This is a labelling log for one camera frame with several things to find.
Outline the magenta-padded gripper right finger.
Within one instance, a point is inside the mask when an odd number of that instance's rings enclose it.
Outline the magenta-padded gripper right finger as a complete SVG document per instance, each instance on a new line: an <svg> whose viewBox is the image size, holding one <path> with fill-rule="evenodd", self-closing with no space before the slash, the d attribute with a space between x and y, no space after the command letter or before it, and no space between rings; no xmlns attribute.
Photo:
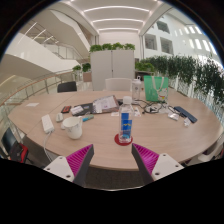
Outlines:
<svg viewBox="0 0 224 224"><path fill-rule="evenodd" d="M157 154L136 143L132 144L132 155L145 185L183 169L183 166L167 153Z"/></svg>

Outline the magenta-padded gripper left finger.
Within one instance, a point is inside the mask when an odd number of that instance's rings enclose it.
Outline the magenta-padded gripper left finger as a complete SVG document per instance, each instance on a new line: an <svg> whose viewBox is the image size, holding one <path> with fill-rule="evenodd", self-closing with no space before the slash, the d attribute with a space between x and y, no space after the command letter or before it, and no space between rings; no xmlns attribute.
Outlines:
<svg viewBox="0 0 224 224"><path fill-rule="evenodd" d="M83 186L93 155L94 146L90 144L67 157L58 156L44 170L78 186Z"/></svg>

